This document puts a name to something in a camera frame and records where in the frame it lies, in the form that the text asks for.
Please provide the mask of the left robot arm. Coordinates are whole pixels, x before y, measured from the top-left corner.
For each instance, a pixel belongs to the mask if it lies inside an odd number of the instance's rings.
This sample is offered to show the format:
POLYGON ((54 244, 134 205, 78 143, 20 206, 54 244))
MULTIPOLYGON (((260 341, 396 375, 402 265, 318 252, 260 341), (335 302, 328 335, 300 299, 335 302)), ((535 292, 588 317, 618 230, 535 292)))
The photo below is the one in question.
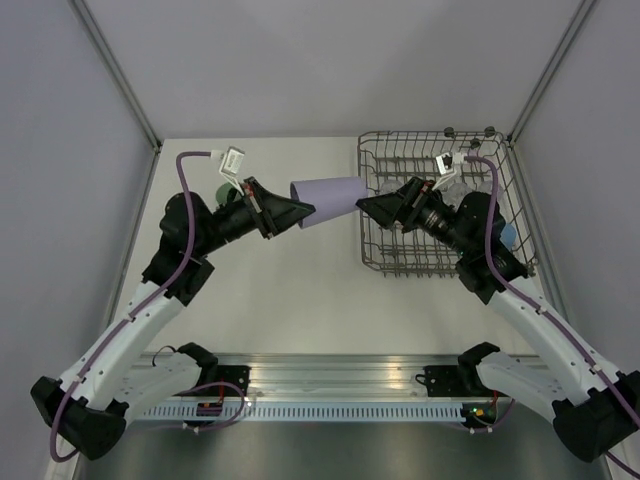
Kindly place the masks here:
POLYGON ((271 239, 315 213, 313 205, 246 179, 238 198, 210 210, 195 192, 172 196, 160 221, 158 251, 118 320, 59 377, 40 377, 30 395, 51 429, 89 460, 106 455, 129 424, 166 398, 218 384, 217 358, 188 343, 149 374, 130 370, 152 339, 193 301, 214 271, 207 257, 251 233, 271 239))

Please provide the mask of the green plastic cup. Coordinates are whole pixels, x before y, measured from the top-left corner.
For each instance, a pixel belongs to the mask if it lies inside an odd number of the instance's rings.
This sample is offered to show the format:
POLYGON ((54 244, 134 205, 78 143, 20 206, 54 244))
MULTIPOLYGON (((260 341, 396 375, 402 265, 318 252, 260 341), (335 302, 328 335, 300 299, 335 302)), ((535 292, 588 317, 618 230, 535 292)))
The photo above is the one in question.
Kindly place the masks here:
POLYGON ((219 207, 236 201, 241 196, 240 191, 231 183, 224 183, 215 194, 215 199, 219 207))

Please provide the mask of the blue plastic cup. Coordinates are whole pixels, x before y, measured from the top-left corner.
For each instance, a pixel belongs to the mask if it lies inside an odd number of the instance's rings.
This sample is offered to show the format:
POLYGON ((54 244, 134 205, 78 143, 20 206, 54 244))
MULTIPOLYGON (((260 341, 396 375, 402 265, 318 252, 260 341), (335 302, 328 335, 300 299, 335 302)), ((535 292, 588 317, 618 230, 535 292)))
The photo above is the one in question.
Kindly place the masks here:
POLYGON ((511 223, 507 223, 501 231, 500 241, 508 250, 512 251, 516 244, 517 235, 516 228, 511 223))

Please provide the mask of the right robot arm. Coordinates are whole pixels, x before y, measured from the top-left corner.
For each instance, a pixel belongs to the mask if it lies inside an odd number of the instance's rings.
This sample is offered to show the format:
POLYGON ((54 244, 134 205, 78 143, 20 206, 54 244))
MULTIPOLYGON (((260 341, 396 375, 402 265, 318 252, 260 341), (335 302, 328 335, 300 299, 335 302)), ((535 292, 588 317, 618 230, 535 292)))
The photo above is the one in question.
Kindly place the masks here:
POLYGON ((526 266, 503 244, 505 220, 487 193, 472 191, 458 208, 417 177, 357 206, 383 228, 420 229, 459 256, 459 280, 501 315, 544 361, 549 379, 498 347, 482 343, 458 358, 459 388, 496 390, 552 426, 578 459, 592 462, 638 431, 639 374, 605 359, 549 304, 526 266))

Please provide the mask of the purple plastic cup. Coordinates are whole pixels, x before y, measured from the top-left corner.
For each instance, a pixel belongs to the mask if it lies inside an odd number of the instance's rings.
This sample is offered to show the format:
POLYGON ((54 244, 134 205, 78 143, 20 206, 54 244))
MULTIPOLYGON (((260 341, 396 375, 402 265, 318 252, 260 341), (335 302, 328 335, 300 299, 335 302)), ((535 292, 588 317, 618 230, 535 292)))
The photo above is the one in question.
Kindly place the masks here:
POLYGON ((301 220, 301 229, 348 215, 358 210, 357 201, 368 196, 366 182, 361 177, 339 177, 290 183, 290 198, 307 203, 315 212, 301 220))

